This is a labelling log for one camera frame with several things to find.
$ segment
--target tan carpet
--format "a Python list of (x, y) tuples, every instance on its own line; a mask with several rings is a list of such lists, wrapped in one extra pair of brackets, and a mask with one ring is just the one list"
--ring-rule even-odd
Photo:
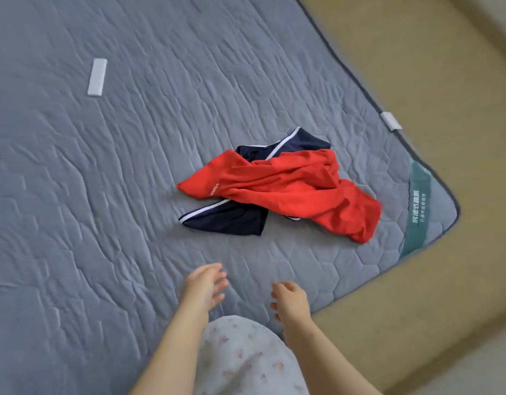
[(506, 59), (448, 0), (302, 1), (462, 206), (435, 245), (314, 315), (388, 389), (506, 311)]

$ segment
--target red cloth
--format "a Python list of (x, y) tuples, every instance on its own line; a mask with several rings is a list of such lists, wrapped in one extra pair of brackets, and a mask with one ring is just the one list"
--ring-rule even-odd
[(248, 162), (225, 151), (178, 184), (178, 189), (204, 199), (223, 197), (296, 218), (308, 218), (358, 243), (374, 234), (381, 203), (339, 179), (330, 149), (284, 152), (269, 160)]

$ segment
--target gray quilted mattress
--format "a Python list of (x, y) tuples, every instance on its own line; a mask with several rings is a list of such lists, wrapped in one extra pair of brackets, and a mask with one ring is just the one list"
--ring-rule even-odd
[[(457, 204), (381, 112), (296, 0), (0, 0), (0, 394), (125, 393), (204, 263), (231, 284), (211, 318), (280, 332), (271, 282), (317, 311), (432, 243)], [(381, 201), (368, 243), (275, 213), (262, 236), (178, 221), (214, 202), (180, 181), (296, 126)]]

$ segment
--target clothing pile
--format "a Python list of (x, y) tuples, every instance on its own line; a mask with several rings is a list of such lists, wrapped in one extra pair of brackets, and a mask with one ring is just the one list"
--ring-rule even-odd
[(225, 151), (177, 186), (196, 199), (225, 199), (183, 215), (180, 222), (210, 232), (260, 235), (269, 210), (311, 219), (365, 243), (374, 234), (381, 203), (340, 179), (338, 169), (330, 144), (300, 127), (269, 146)]

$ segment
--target forearm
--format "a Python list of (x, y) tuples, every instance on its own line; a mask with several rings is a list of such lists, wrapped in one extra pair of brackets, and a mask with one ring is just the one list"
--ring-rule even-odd
[(179, 308), (132, 395), (191, 395), (204, 317)]
[(289, 325), (284, 335), (311, 395), (379, 395), (311, 320)]

